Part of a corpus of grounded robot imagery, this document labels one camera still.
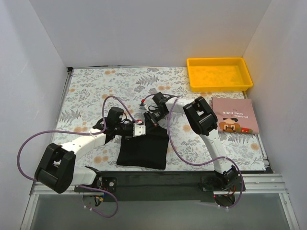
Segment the black t shirt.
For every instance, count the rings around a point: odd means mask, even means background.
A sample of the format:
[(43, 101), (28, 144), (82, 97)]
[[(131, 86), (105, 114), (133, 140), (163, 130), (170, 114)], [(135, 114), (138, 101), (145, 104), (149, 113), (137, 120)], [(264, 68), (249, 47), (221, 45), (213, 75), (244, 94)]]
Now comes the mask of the black t shirt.
[(139, 137), (122, 137), (116, 164), (164, 170), (168, 144), (167, 130), (160, 126)]

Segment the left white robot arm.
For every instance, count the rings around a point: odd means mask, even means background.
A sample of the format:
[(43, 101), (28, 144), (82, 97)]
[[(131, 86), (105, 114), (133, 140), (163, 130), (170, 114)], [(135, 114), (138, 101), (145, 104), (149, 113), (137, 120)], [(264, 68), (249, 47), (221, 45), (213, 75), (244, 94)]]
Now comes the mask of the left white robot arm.
[(75, 165), (81, 157), (107, 144), (115, 136), (132, 137), (135, 121), (123, 118), (124, 110), (112, 107), (107, 116), (101, 118), (86, 135), (61, 145), (51, 143), (40, 160), (35, 172), (35, 180), (61, 194), (69, 186), (85, 185), (96, 192), (102, 186), (97, 177), (98, 170)]

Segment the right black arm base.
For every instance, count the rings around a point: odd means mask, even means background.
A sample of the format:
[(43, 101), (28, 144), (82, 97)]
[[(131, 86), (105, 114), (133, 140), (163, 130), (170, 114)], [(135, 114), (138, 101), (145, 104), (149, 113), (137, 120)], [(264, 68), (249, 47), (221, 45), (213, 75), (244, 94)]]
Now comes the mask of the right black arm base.
[(225, 182), (216, 176), (204, 176), (201, 177), (201, 181), (198, 182), (198, 187), (205, 192), (229, 191), (230, 189), (240, 191), (241, 188), (243, 188), (243, 191), (246, 190), (245, 185), (242, 184), (240, 176), (230, 182)]

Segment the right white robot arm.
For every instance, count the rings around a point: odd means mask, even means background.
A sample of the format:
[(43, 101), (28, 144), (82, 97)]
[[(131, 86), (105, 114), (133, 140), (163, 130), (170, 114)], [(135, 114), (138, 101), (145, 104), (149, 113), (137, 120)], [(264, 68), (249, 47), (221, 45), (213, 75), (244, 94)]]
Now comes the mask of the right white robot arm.
[[(237, 164), (227, 157), (225, 149), (219, 139), (217, 130), (217, 116), (203, 97), (194, 100), (180, 99), (178, 96), (162, 94), (153, 95), (155, 109), (147, 109), (143, 113), (147, 126), (157, 127), (158, 122), (167, 118), (167, 133), (175, 154), (184, 163), (191, 166), (214, 165), (215, 178), (211, 186), (221, 190), (233, 189), (243, 191), (244, 180)], [(185, 114), (191, 129), (198, 134), (211, 156), (211, 160), (204, 163), (192, 163), (183, 159), (177, 152), (170, 135), (170, 119), (172, 112)]]

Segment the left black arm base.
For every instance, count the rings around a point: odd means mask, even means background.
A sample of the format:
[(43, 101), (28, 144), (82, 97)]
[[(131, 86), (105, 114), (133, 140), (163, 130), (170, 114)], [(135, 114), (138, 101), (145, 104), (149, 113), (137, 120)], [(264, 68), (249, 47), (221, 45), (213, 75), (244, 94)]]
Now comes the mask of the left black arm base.
[(73, 180), (71, 186), (74, 186), (75, 192), (95, 192), (93, 188), (106, 190), (108, 192), (114, 193), (117, 188), (117, 178), (116, 177), (102, 177), (98, 176), (89, 179)]

